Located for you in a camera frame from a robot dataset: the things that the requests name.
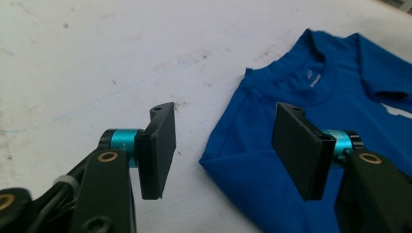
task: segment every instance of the shirt sleeve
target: shirt sleeve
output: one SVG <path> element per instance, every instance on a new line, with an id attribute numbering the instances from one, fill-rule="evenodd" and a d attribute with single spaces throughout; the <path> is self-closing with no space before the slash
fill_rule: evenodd
<path id="1" fill-rule="evenodd" d="M 360 35 L 361 78 L 369 97 L 412 113 L 412 64 Z"/>

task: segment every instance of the blue t-shirt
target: blue t-shirt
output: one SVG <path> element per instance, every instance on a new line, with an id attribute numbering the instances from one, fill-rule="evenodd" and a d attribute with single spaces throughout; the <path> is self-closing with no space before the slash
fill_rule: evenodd
<path id="1" fill-rule="evenodd" d="M 320 129 L 351 129 L 371 151 L 412 175 L 412 65 L 360 34 L 306 30 L 290 52 L 247 69 L 200 164 L 264 232 L 338 232 L 334 202 L 343 169 L 332 166 L 324 198 L 304 202 L 271 146 L 277 102 L 303 108 Z"/>

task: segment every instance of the shirt neckline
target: shirt neckline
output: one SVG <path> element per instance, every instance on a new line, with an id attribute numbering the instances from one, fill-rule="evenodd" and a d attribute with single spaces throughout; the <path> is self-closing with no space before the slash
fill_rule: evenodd
<path id="1" fill-rule="evenodd" d="M 279 60 L 261 69 L 248 68 L 245 81 L 251 83 L 263 95 L 274 101 L 288 102 L 302 107 L 326 101 L 333 93 L 336 80 L 335 65 L 327 50 L 326 36 L 325 32 L 305 30 L 292 49 Z M 316 85 L 300 89 L 282 89 L 273 85 L 287 79 L 316 52 L 325 59 L 322 79 Z M 277 74 L 279 78 L 274 78 L 273 74 Z"/>

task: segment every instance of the white surface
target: white surface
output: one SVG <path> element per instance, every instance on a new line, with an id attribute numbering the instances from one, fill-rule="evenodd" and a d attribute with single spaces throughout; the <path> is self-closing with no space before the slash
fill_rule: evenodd
<path id="1" fill-rule="evenodd" d="M 178 145 L 163 199 L 138 230 L 258 232 L 198 165 L 246 67 L 305 28 L 360 32 L 412 62 L 412 17 L 372 0 L 0 1 L 0 189 L 44 193 L 107 128 L 144 128 L 174 101 Z"/>

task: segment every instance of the scratched tabletop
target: scratched tabletop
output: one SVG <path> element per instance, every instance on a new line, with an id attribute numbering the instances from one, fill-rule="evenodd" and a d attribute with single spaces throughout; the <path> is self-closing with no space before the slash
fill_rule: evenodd
<path id="1" fill-rule="evenodd" d="M 306 28 L 360 32 L 412 62 L 412 16 L 374 0 L 1 0 L 0 189 L 39 197 L 106 129 L 145 128 L 151 107 L 173 101 L 163 199 L 142 200 L 130 171 L 138 231 L 259 232 L 198 159 L 245 69 Z"/>

